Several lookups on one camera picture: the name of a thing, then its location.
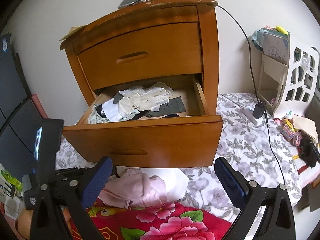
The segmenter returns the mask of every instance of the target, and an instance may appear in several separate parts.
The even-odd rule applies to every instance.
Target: drawer
[[[66,126],[63,135],[89,162],[109,156],[115,165],[147,168],[211,166],[219,143],[223,121],[210,115],[201,86],[192,75],[139,81],[145,87],[163,82],[181,96],[185,113],[179,118],[87,124],[93,104],[77,125]],[[101,104],[120,90],[138,82],[112,86],[99,95]]]
[[[126,33],[85,50],[78,58],[92,90],[147,78],[202,73],[197,23]]]

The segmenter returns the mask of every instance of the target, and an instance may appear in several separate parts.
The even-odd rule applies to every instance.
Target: open drawer
[[[87,124],[94,104],[102,104],[120,90],[134,85],[150,87],[163,82],[181,96],[186,112],[179,118]],[[201,88],[193,74],[129,82],[106,88],[77,125],[66,126],[63,135],[89,162],[109,156],[115,165],[147,168],[211,166],[223,121],[210,115]]]

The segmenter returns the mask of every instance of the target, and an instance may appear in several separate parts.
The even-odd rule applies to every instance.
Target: pink flower print
[[[147,207],[136,216],[141,222],[150,223],[155,220],[155,217],[159,219],[166,219],[175,211],[175,204],[173,202],[167,202],[153,207]]]
[[[214,234],[199,221],[190,217],[170,217],[167,223],[154,227],[140,236],[140,240],[215,240]]]

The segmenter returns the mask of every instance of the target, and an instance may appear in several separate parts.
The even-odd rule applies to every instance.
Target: floral fabric
[[[274,158],[268,141],[265,121],[255,126],[242,113],[242,108],[255,106],[254,94],[219,94],[217,114],[223,118],[223,130],[215,155],[225,157],[230,165],[240,171],[247,180],[254,179],[263,187],[276,187],[283,183],[282,175]],[[268,114],[271,146],[276,154],[289,192],[292,206],[301,198],[301,187],[297,167],[288,149],[289,143],[280,134],[277,124]],[[68,143],[61,143],[56,156],[56,168],[93,167]],[[184,206],[200,208],[216,216],[233,222],[239,209],[233,207],[217,176],[213,166],[181,169],[189,178],[187,192],[179,200]],[[255,223],[261,221],[263,211],[260,209]]]
[[[87,213],[109,240],[220,240],[231,226],[221,218],[180,203],[167,202],[148,208],[119,209],[97,199]],[[81,240],[71,222],[74,240]]]

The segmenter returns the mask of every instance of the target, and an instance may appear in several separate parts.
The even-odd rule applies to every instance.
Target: blue gripper pad
[[[246,205],[246,196],[249,194],[248,181],[239,171],[235,171],[224,157],[215,161],[214,171],[233,206],[243,209]]]
[[[81,203],[84,209],[92,207],[99,193],[112,172],[112,160],[102,157],[94,168],[89,169],[82,177],[78,188]]]

